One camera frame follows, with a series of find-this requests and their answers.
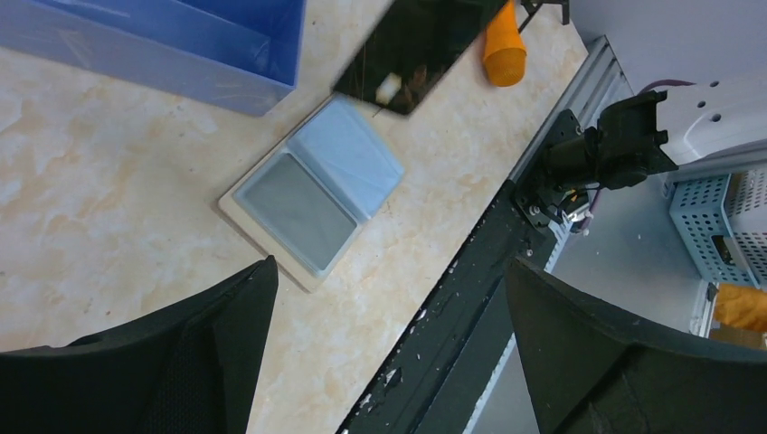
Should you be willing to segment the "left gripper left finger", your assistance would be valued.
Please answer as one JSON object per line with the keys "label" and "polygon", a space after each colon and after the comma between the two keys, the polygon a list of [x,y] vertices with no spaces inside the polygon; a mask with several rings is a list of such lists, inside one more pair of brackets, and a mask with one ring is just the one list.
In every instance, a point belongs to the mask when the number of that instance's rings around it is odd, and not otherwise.
{"label": "left gripper left finger", "polygon": [[273,257],[61,347],[1,355],[4,433],[243,433],[279,273]]}

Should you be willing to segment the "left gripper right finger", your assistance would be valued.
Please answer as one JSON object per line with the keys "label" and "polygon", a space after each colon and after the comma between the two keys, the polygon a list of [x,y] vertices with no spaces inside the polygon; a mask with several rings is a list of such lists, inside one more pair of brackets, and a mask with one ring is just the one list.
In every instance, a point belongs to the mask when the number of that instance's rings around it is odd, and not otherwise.
{"label": "left gripper right finger", "polygon": [[650,321],[521,258],[506,271],[543,433],[763,433],[766,353]]}

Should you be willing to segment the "single black credit card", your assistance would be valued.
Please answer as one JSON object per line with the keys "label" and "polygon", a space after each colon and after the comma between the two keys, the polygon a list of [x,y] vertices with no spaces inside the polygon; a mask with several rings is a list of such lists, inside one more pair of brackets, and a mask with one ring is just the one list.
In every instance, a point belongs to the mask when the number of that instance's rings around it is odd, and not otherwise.
{"label": "single black credit card", "polygon": [[312,275],[323,276],[357,229],[352,215],[290,153],[279,153],[234,198]]}

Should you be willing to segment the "beige card holder wallet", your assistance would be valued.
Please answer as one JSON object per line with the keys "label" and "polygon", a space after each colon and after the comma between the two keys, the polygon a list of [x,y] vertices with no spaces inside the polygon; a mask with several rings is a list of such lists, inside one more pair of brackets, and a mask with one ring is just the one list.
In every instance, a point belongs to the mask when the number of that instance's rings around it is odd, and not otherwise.
{"label": "beige card holder wallet", "polygon": [[303,290],[315,291],[405,170],[357,105],[332,96],[218,201]]}

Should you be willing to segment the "blue three-compartment box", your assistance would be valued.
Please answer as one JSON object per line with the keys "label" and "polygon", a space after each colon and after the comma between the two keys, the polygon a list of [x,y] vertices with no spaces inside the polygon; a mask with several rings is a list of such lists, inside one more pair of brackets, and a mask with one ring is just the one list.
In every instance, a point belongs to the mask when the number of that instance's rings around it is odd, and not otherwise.
{"label": "blue three-compartment box", "polygon": [[1,44],[242,114],[298,85],[302,1],[4,1]]}

